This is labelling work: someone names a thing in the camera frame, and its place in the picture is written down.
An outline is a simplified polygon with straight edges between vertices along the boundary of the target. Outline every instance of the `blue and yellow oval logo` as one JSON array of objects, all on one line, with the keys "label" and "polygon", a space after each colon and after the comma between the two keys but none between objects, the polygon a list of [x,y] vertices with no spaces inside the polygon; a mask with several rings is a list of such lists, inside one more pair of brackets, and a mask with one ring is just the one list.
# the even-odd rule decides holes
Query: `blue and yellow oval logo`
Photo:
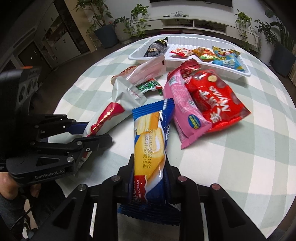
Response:
[{"label": "blue and yellow oval logo", "polygon": [[200,120],[195,115],[189,115],[188,122],[192,128],[194,129],[200,128]]}]

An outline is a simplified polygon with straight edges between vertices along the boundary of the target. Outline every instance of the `white snack package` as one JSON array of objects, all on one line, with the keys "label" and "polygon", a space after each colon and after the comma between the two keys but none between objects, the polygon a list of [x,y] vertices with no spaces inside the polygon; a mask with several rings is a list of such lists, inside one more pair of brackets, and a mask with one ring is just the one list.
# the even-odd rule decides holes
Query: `white snack package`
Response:
[{"label": "white snack package", "polygon": [[122,71],[118,75],[113,76],[111,83],[114,85],[116,78],[122,76],[126,78],[128,82],[132,83],[134,86],[137,86],[150,79],[164,75],[166,73],[165,56],[164,54],[159,54],[137,67],[128,69]]},{"label": "white snack package", "polygon": [[83,137],[103,135],[142,106],[146,97],[125,78],[119,76],[114,82],[112,97],[97,111],[86,126]]}]

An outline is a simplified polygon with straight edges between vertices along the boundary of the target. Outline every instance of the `person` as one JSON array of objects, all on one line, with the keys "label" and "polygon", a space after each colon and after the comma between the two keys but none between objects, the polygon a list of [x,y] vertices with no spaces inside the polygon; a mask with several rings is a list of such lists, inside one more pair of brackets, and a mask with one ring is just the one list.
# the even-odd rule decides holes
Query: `person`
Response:
[{"label": "person", "polygon": [[[40,227],[62,203],[65,195],[55,181],[20,188],[8,172],[0,172],[0,215],[9,229],[25,213],[26,199],[29,200],[32,215]],[[23,228],[24,218],[11,230],[17,240],[23,238]]]}]

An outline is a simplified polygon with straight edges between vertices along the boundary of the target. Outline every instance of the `green and white tablecloth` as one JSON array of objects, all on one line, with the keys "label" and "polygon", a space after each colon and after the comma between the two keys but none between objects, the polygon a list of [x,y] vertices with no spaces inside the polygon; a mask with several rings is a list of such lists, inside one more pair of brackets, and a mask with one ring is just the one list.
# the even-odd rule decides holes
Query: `green and white tablecloth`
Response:
[{"label": "green and white tablecloth", "polygon": [[[145,41],[125,46],[86,70],[65,93],[55,114],[89,121],[110,98],[111,77],[134,64],[128,56]],[[223,79],[252,114],[227,130],[202,136],[184,150],[180,148],[178,133],[173,126],[167,154],[170,164],[196,183],[221,184],[268,237],[286,215],[296,194],[296,109],[276,75],[251,54],[239,47],[236,49],[242,52],[252,75],[238,80]],[[162,86],[165,80],[166,75],[159,78]],[[150,92],[147,97],[147,103],[163,98],[157,91]],[[58,181],[66,194],[80,183],[100,184],[128,163],[133,153],[132,117],[109,134],[114,141],[109,150],[103,154],[92,153],[75,177]],[[50,141],[66,142],[72,138],[62,134]],[[130,225],[134,220],[123,222]],[[145,234],[146,231],[140,228],[133,240],[141,240]],[[166,239],[167,235],[163,234],[162,239],[178,239]]]}]

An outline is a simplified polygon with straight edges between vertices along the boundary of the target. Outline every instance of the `human hand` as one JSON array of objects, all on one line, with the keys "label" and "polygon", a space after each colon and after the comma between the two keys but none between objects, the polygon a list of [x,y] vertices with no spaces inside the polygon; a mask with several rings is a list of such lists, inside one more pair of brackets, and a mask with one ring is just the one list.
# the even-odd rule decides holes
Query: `human hand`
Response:
[{"label": "human hand", "polygon": [[[8,172],[0,172],[0,194],[8,200],[17,197],[18,188],[20,186],[10,176]],[[34,184],[30,187],[30,193],[33,197],[38,197],[41,184]]]}]

